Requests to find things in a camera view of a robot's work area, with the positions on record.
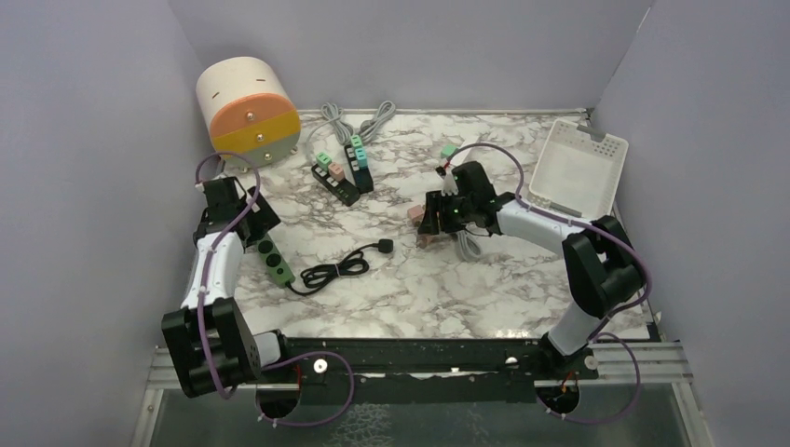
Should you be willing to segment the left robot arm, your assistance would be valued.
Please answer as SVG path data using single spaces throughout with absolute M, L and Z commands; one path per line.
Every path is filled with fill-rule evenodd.
M 262 353 L 235 299 L 241 260 L 280 223 L 262 194 L 236 177 L 199 185 L 207 200 L 193 234 L 196 256 L 180 307 L 165 314 L 161 330 L 173 369 L 188 398 L 213 392 L 229 397 L 257 380 L 281 382 L 293 358 L 279 347 Z

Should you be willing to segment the pink plug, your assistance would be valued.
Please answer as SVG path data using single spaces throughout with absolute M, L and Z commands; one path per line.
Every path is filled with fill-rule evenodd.
M 419 226 L 422 223 L 424 215 L 425 207 L 422 205 L 413 206 L 407 211 L 407 218 L 414 226 Z
M 416 237 L 416 246 L 419 249 L 425 249 L 430 245 L 449 243 L 453 241 L 450 235 L 418 235 Z

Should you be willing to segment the green power strip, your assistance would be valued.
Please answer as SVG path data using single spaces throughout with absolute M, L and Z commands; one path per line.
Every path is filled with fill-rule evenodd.
M 266 233 L 255 243 L 256 252 L 261 259 L 271 281 L 278 287 L 285 288 L 292 284 L 295 275 L 281 255 L 271 236 Z

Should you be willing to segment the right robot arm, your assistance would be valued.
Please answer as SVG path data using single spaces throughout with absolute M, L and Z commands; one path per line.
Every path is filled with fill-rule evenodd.
M 605 319 L 647 285 L 622 225 L 609 215 L 578 223 L 551 218 L 512 192 L 497 193 L 478 162 L 466 162 L 448 176 L 457 191 L 425 194 L 419 235 L 453 234 L 474 224 L 490 236 L 515 237 L 563 257 L 572 302 L 542 337 L 546 347 L 537 356 L 545 376 L 563 377 Z

